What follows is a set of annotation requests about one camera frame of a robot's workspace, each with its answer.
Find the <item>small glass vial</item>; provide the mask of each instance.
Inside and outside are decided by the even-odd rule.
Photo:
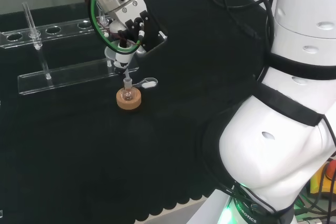
[[[121,91],[121,97],[125,101],[132,101],[137,98],[136,90],[132,86],[132,78],[125,78],[124,79],[124,88]]]

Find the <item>green cable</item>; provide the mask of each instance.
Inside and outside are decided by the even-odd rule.
[[[96,0],[91,0],[91,6],[90,6],[90,10],[91,10],[91,15],[92,15],[92,21],[93,21],[93,25],[96,27],[97,31],[99,32],[99,35],[103,38],[103,40],[105,40],[106,43],[108,43],[111,47],[113,47],[115,50],[117,51],[121,51],[121,52],[131,52],[132,50],[134,50],[137,45],[139,45],[141,42],[138,40],[137,42],[137,45],[135,45],[134,47],[132,48],[128,48],[128,49],[125,49],[125,48],[119,48],[118,46],[116,46],[115,44],[112,44],[105,36],[104,34],[102,33],[102,31],[100,30],[100,27],[97,23],[97,20],[96,20],[96,16],[94,14],[94,11],[95,11],[95,6],[96,6]]]

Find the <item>black cable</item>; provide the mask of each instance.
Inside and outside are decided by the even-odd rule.
[[[271,4],[268,0],[262,0],[262,2],[265,5],[266,8],[266,14],[269,19],[269,43],[270,45],[273,44],[274,40],[274,18],[273,18],[273,13],[272,13],[272,7]]]
[[[225,6],[218,2],[217,0],[212,0],[216,5],[220,6],[221,8],[225,8]],[[260,5],[261,3],[263,2],[263,0],[258,0],[258,1],[255,1],[253,3],[249,3],[247,5],[238,5],[238,6],[228,6],[227,8],[229,10],[246,10],[246,9],[249,9],[249,8],[252,8],[252,7],[255,7],[255,6],[258,6]]]
[[[323,220],[323,219],[326,219],[327,216],[319,216],[319,217],[305,217],[303,218],[302,220],[306,221],[306,220],[315,220],[315,219],[320,219],[320,220]]]
[[[332,176],[332,180],[331,180],[331,187],[330,187],[330,193],[329,193],[329,204],[328,204],[328,214],[327,214],[327,224],[330,224],[332,196],[334,194],[335,180],[336,180],[336,169],[334,171],[334,175]]]
[[[321,208],[321,207],[319,207],[318,205],[314,205],[314,202],[312,202],[310,199],[308,199],[306,196],[304,196],[304,195],[300,195],[301,197],[303,197],[311,206],[309,207],[309,208],[316,208],[317,210],[319,210],[319,211],[321,211],[321,214],[327,214],[328,212],[326,211],[326,210],[324,210],[323,208]]]
[[[308,213],[308,212],[310,212],[311,214],[315,214],[315,215],[324,215],[324,213],[323,212],[321,212],[321,211],[315,211],[315,210],[307,210],[307,209],[304,209],[304,208],[301,208],[301,209],[296,209],[296,211],[295,211],[295,216],[297,216],[297,215],[302,215],[302,214],[306,214],[306,213]]]
[[[305,214],[306,212],[311,212],[311,213],[313,213],[313,214],[317,214],[317,215],[323,215],[323,214],[327,214],[327,213],[328,213],[327,211],[325,211],[325,210],[323,210],[323,209],[322,209],[322,210],[319,209],[321,212],[317,212],[317,211],[314,211],[314,210],[313,210],[313,208],[319,208],[319,207],[317,206],[317,204],[318,204],[318,202],[319,202],[319,200],[320,200],[320,198],[321,198],[321,196],[322,196],[323,181],[324,181],[325,174],[326,174],[326,172],[327,172],[328,166],[329,166],[329,163],[327,163],[327,164],[324,166],[323,170],[322,170],[321,179],[320,179],[320,186],[319,186],[319,193],[318,193],[318,195],[317,195],[315,201],[312,202],[312,203],[311,203],[311,201],[308,201],[308,202],[311,204],[311,206],[310,206],[309,208],[297,209],[297,210],[296,210],[296,215]]]
[[[264,200],[260,199],[251,189],[244,187],[250,194],[253,195],[253,197],[255,197],[257,200],[259,200],[261,203],[263,203],[265,206],[269,207],[270,209],[272,209],[273,212],[277,212],[275,210],[274,207],[272,207],[270,204],[268,204],[267,202],[265,202]]]
[[[269,0],[269,3],[272,7],[273,5],[273,1],[274,0]],[[272,44],[270,44],[270,41],[269,41],[269,33],[270,33],[270,30],[269,30],[269,22],[268,22],[268,18],[266,18],[266,25],[265,25],[265,42],[266,42],[266,51],[267,52],[270,52],[271,51],[271,48],[272,48]],[[257,81],[259,83],[262,83],[262,81],[264,80],[266,74],[267,74],[267,71],[269,69],[269,66],[267,65],[267,63],[265,63],[265,66],[264,68],[262,69],[261,71],[261,74],[259,75]]]
[[[236,23],[237,27],[244,32],[244,34],[246,34],[247,36],[255,39],[255,38],[259,38],[258,34],[251,29],[249,26],[247,26],[246,24],[242,24],[228,9],[228,5],[227,5],[227,0],[223,0],[223,6],[225,11],[227,11],[229,17]]]
[[[156,18],[153,10],[151,9],[151,7],[149,5],[147,5],[147,10],[148,10],[148,13],[151,15],[152,19],[154,20],[155,24],[158,26],[159,29],[162,29],[163,32],[166,32],[166,29],[164,28],[164,26],[162,24],[160,24],[160,22],[158,21],[158,19]]]

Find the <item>green led light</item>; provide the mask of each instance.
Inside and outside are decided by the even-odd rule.
[[[217,224],[229,224],[232,223],[232,213],[229,208],[224,208],[222,214],[220,215],[219,221]]]
[[[295,203],[295,205],[294,205],[294,209],[301,209],[302,207],[298,206],[297,203]]]

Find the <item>acrylic stand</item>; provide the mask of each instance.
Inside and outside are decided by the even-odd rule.
[[[0,47],[10,48],[33,44],[42,67],[42,71],[40,72],[18,76],[18,92],[20,94],[31,94],[116,76],[113,69],[113,61],[108,58],[49,70],[44,57],[42,42],[94,33],[91,23],[87,20],[75,20],[60,24],[35,27],[26,2],[23,3],[23,8],[29,28],[0,33]],[[107,17],[105,17],[100,7],[98,7],[98,11],[98,19],[102,25],[101,30],[108,36],[107,30],[105,29],[105,25],[108,24]],[[138,65],[135,61],[132,61],[129,66],[129,72],[135,72],[137,70]]]

